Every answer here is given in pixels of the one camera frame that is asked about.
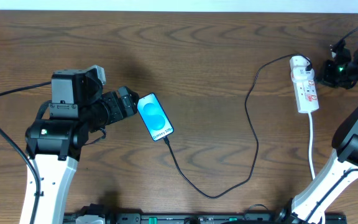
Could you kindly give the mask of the blue Galaxy smartphone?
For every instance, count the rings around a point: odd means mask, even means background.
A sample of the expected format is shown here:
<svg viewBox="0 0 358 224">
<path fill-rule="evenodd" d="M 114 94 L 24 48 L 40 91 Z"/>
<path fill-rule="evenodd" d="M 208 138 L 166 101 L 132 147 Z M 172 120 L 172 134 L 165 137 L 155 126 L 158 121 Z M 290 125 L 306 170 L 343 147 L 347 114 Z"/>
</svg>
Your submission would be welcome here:
<svg viewBox="0 0 358 224">
<path fill-rule="evenodd" d="M 155 93 L 150 93 L 139 99 L 137 110 L 153 141 L 158 141 L 174 132 Z"/>
</svg>

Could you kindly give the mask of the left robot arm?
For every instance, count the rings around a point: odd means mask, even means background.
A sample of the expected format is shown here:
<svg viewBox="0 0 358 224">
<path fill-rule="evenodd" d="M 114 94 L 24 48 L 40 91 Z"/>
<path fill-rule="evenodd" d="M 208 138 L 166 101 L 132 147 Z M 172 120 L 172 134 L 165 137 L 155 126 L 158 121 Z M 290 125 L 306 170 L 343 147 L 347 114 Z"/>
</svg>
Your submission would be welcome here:
<svg viewBox="0 0 358 224">
<path fill-rule="evenodd" d="M 139 95 L 126 86 L 104 92 L 104 68 L 57 70 L 52 99 L 25 133 L 34 169 L 27 173 L 21 223 L 62 223 L 67 195 L 89 134 L 137 113 Z"/>
</svg>

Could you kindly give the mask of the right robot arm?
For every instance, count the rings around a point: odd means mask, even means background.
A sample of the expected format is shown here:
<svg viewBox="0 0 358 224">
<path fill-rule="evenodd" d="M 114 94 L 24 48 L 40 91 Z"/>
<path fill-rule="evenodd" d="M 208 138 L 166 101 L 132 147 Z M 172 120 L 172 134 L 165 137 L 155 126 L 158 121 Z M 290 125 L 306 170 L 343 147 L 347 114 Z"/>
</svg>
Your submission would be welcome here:
<svg viewBox="0 0 358 224">
<path fill-rule="evenodd" d="M 308 57 L 290 55 L 290 77 L 299 113 L 310 115 L 319 108 L 316 85 L 351 89 L 358 82 L 358 48 L 345 48 L 341 38 L 331 45 L 332 59 L 320 72 L 313 70 Z M 332 140 L 332 153 L 319 174 L 302 193 L 290 199 L 275 216 L 275 223 L 323 223 L 325 210 L 342 191 L 358 179 L 358 107 L 338 127 Z"/>
</svg>

